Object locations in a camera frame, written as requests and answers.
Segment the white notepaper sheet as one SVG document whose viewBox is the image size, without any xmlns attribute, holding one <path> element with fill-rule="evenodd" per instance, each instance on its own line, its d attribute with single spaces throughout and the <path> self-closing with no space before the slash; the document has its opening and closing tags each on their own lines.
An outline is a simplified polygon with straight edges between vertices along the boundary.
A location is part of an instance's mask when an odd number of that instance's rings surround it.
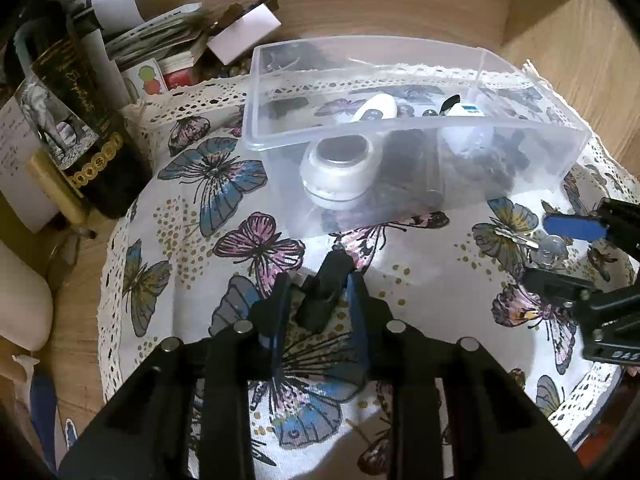
<svg viewBox="0 0 640 480">
<path fill-rule="evenodd" d="M 14 98 L 2 106 L 0 127 L 1 192 L 24 226 L 38 233 L 58 213 L 27 170 L 40 143 Z"/>
</svg>

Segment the white round jar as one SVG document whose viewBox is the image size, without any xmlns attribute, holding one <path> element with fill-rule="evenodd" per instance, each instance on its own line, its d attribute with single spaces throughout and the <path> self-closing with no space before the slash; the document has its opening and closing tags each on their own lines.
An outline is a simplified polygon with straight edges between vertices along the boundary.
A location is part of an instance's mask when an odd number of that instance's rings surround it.
<svg viewBox="0 0 640 480">
<path fill-rule="evenodd" d="M 382 155 L 381 141 L 361 134 L 311 143 L 299 166 L 304 190 L 321 208 L 355 208 L 372 188 Z"/>
</svg>

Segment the dark wine bottle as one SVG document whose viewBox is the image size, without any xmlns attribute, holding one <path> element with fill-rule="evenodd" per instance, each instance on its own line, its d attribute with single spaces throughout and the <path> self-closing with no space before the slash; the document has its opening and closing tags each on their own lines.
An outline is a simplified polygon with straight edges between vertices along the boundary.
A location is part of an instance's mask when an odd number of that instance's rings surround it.
<svg viewBox="0 0 640 480">
<path fill-rule="evenodd" d="M 126 216 L 151 179 L 149 164 L 108 105 L 62 4 L 23 6 L 2 62 L 26 122 L 73 191 L 107 218 Z"/>
</svg>

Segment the yellow lip balm tube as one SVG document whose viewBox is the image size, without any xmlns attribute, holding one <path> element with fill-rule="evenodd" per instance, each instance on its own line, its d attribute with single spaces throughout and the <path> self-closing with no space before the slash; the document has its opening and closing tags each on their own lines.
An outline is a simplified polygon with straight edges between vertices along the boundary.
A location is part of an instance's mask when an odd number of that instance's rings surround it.
<svg viewBox="0 0 640 480">
<path fill-rule="evenodd" d="M 28 162 L 27 171 L 72 226 L 84 226 L 88 211 L 77 193 L 68 184 L 62 172 L 52 162 L 48 153 L 40 148 Z"/>
</svg>

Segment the beige cylindrical object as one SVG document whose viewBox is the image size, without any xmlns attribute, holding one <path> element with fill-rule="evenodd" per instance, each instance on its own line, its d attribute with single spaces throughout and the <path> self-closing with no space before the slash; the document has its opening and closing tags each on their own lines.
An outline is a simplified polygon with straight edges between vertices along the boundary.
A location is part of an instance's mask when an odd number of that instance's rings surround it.
<svg viewBox="0 0 640 480">
<path fill-rule="evenodd" d="M 46 280 L 1 243 L 1 336 L 28 351 L 38 351 L 49 339 L 53 311 Z"/>
</svg>

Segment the white small bottle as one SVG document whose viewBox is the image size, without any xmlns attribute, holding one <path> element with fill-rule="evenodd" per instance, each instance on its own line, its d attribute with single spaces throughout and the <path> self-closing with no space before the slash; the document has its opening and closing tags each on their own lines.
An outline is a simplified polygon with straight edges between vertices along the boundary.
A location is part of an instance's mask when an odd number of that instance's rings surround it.
<svg viewBox="0 0 640 480">
<path fill-rule="evenodd" d="M 490 147 L 495 129 L 491 126 L 462 126 L 458 122 L 460 117 L 481 118 L 485 114 L 475 105 L 457 102 L 445 110 L 447 122 L 440 129 L 442 140 L 447 144 L 452 154 L 470 157 L 476 152 Z"/>
</svg>

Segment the clear plastic storage box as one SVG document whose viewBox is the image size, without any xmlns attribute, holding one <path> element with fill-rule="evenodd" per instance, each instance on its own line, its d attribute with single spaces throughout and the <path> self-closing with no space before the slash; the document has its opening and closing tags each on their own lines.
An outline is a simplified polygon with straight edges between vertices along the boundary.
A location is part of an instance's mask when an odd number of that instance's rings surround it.
<svg viewBox="0 0 640 480">
<path fill-rule="evenodd" d="M 377 93 L 395 119 L 352 122 Z M 489 148 L 452 154 L 440 129 L 457 102 L 495 129 Z M 380 140 L 382 162 L 364 200 L 349 210 L 316 206 L 299 166 L 309 144 L 336 136 Z M 334 36 L 264 44 L 250 66 L 243 140 L 265 164 L 280 219 L 295 237 L 373 226 L 502 196 L 554 190 L 589 129 L 550 90 L 483 48 L 394 36 Z"/>
</svg>

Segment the white thermometer device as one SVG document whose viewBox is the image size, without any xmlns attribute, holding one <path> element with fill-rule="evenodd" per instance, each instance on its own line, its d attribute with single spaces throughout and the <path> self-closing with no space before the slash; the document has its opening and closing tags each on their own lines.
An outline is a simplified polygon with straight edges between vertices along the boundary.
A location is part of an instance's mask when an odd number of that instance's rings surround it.
<svg viewBox="0 0 640 480">
<path fill-rule="evenodd" d="M 352 116 L 352 122 L 366 122 L 367 120 L 395 119 L 398 106 L 393 96 L 380 92 L 367 99 Z"/>
</svg>

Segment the butterfly print lace cloth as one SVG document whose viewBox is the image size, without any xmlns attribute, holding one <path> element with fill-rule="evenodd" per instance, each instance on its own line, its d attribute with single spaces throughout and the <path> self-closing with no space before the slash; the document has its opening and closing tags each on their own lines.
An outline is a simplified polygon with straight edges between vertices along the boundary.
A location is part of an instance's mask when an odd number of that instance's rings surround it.
<svg viewBox="0 0 640 480">
<path fill-rule="evenodd" d="M 356 230 L 299 238 L 276 213 L 276 190 L 245 194 L 213 234 L 200 229 L 200 200 L 210 187 L 190 157 L 259 170 L 241 145 L 241 99 L 219 110 L 204 93 L 184 98 L 191 116 L 140 129 L 155 174 L 110 239 L 98 313 L 103 394 L 114 396 L 160 341 L 204 338 L 247 315 L 283 271 L 317 270 L 332 248 L 346 249 L 367 288 L 427 335 L 480 338 L 570 445 L 578 445 L 622 378 L 610 364 L 582 357 L 577 327 L 518 284 L 506 268 L 507 237 L 541 237 L 547 212 L 591 208 L 603 197 L 634 202 L 638 180 L 593 136 L 555 191 L 512 197 Z M 378 479 L 390 426 L 390 390 L 358 387 L 345 375 L 352 328 L 346 304 L 313 335 L 293 327 L 283 375 L 248 389 L 256 474 L 261 479 Z"/>
</svg>

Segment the stack of books and papers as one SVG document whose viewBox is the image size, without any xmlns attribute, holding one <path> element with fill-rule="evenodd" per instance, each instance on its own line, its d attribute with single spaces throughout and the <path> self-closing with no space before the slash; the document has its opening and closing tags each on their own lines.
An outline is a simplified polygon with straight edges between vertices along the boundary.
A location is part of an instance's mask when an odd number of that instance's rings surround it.
<svg viewBox="0 0 640 480">
<path fill-rule="evenodd" d="M 254 47 L 281 26 L 278 0 L 233 3 L 218 16 L 191 2 L 148 20 L 137 0 L 58 1 L 99 86 L 124 103 L 245 75 Z"/>
</svg>

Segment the small black clip object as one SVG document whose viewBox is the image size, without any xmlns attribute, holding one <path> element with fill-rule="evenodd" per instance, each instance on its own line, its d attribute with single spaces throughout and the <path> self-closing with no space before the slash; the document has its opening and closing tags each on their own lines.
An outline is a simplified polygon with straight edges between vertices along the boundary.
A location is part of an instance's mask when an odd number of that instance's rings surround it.
<svg viewBox="0 0 640 480">
<path fill-rule="evenodd" d="M 349 274 L 354 271 L 352 256 L 344 249 L 332 249 L 318 272 L 307 275 L 300 286 L 304 298 L 294 315 L 296 324 L 309 333 L 322 333 L 342 296 Z"/>
</svg>

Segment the small clear light bulb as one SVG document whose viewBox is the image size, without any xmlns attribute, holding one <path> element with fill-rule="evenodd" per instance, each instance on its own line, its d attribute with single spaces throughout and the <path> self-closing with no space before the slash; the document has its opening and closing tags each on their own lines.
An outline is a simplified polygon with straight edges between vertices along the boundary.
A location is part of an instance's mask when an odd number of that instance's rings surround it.
<svg viewBox="0 0 640 480">
<path fill-rule="evenodd" d="M 548 235 L 538 242 L 534 261 L 544 269 L 557 269 L 567 259 L 568 252 L 565 240 L 557 235 Z"/>
</svg>

